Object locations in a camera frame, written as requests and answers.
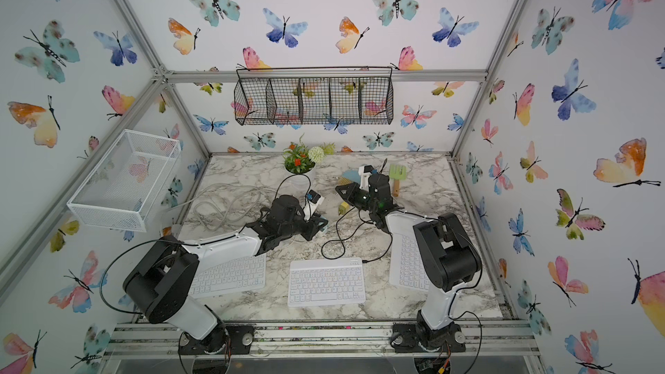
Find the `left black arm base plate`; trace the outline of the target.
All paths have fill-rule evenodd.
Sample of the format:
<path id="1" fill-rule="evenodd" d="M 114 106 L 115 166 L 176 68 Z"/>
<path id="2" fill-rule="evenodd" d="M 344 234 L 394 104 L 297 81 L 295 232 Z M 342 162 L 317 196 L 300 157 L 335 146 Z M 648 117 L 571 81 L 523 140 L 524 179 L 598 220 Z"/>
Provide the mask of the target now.
<path id="1" fill-rule="evenodd" d="M 221 324 L 204 339 L 194 339 L 187 332 L 178 341 L 183 356 L 249 355 L 256 330 L 251 325 Z"/>

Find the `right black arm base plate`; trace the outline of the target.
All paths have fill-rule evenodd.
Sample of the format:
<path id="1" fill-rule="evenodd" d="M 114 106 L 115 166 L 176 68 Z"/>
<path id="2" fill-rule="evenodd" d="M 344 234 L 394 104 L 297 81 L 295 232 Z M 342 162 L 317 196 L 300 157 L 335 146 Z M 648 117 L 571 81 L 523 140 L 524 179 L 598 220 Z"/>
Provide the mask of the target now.
<path id="1" fill-rule="evenodd" d="M 465 336 L 455 322 L 438 330 L 424 323 L 394 324 L 389 345 L 396 353 L 464 353 Z"/>

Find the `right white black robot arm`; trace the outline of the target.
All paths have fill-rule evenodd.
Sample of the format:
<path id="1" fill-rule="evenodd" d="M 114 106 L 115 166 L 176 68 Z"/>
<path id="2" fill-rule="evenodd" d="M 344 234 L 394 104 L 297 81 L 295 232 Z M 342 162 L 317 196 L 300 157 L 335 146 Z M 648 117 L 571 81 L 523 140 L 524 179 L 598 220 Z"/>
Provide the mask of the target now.
<path id="1" fill-rule="evenodd" d="M 424 216 L 397 205 L 390 179 L 384 174 L 365 174 L 360 183 L 338 185 L 335 191 L 354 208 L 369 213 L 379 230 L 394 237 L 412 237 L 429 279 L 428 297 L 419 311 L 419 323 L 431 332 L 454 324 L 452 309 L 456 295 L 471 289 L 482 272 L 481 256 L 458 216 L 444 213 Z"/>

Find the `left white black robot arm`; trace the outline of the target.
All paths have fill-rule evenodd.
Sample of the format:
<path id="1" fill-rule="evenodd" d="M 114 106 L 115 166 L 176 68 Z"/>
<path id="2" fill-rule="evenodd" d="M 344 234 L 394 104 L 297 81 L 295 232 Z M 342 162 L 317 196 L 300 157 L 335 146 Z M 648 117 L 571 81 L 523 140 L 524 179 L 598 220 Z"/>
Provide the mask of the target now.
<path id="1" fill-rule="evenodd" d="M 262 256 L 295 235 L 312 240 L 328 224 L 317 211 L 323 200 L 314 190 L 304 205 L 282 195 L 235 232 L 190 242 L 162 237 L 126 277 L 123 290 L 150 323 L 166 322 L 206 346 L 221 344 L 226 326 L 190 293 L 195 277 L 228 261 Z"/>

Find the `yellow plug adapter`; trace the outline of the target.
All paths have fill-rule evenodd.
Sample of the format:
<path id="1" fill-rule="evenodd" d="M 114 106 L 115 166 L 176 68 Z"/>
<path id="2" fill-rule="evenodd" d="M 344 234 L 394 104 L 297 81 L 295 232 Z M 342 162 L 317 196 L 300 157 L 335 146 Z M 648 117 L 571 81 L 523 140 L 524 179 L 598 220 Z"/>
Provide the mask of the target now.
<path id="1" fill-rule="evenodd" d="M 338 215 L 339 215 L 339 216 L 343 216 L 344 214 L 348 213 L 348 211 L 350 211 L 351 208 L 352 208 L 352 207 L 351 207 L 350 204 L 348 204 L 348 203 L 346 203 L 346 202 L 342 202 L 342 203 L 339 205 L 339 208 L 338 208 Z"/>

